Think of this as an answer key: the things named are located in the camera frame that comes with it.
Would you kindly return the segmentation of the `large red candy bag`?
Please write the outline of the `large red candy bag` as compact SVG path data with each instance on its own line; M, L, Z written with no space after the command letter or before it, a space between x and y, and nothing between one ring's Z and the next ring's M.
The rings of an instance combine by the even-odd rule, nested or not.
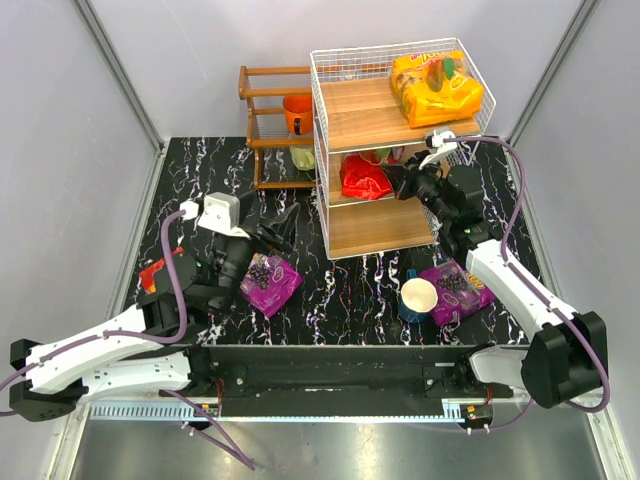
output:
M398 163L402 153L402 147L386 147L346 154L340 168L342 195L379 200L391 194L393 190L382 166Z

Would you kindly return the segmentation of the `yellow mango candy bag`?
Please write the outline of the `yellow mango candy bag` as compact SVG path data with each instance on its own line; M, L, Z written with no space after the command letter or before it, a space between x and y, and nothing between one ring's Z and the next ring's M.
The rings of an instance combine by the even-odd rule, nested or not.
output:
M391 86L411 128L466 120L482 106L484 87L461 50L411 54L392 61Z

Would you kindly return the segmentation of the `small red candy bag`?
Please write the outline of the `small red candy bag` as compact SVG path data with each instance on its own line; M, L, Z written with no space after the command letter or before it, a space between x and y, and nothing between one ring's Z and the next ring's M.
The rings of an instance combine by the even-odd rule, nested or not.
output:
M156 262L148 265L145 269L143 269L139 273L139 282L140 286L144 290L146 294L151 294L156 292L155 274L162 270L165 266L165 260L159 259Z

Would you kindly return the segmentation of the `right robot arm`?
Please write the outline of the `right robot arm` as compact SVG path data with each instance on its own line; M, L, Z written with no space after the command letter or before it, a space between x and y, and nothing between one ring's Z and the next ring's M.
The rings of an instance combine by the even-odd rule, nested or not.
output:
M417 199L437 218L447 255L496 295L529 341L524 350L481 345L465 354L454 369L459 389L502 384L526 391L543 408L594 390L607 401L604 320L553 295L510 252L505 235L485 220L477 170L454 165L444 171L425 160L419 152L403 164L383 166L395 198Z

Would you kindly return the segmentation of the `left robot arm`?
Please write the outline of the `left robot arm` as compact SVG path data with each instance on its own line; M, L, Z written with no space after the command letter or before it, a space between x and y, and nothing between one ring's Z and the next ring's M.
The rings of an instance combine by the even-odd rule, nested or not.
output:
M234 302L254 257L290 252L300 205L244 224L251 203L226 194L188 200L160 227L164 265L154 287L139 301L103 323L47 344L28 339L11 345L12 375L4 416L43 422L66 416L85 402L113 393L183 390L195 383L196 361L185 351L166 354L197 324L193 311L224 312ZM210 262L171 247L169 229L178 219L192 220L218 242Z

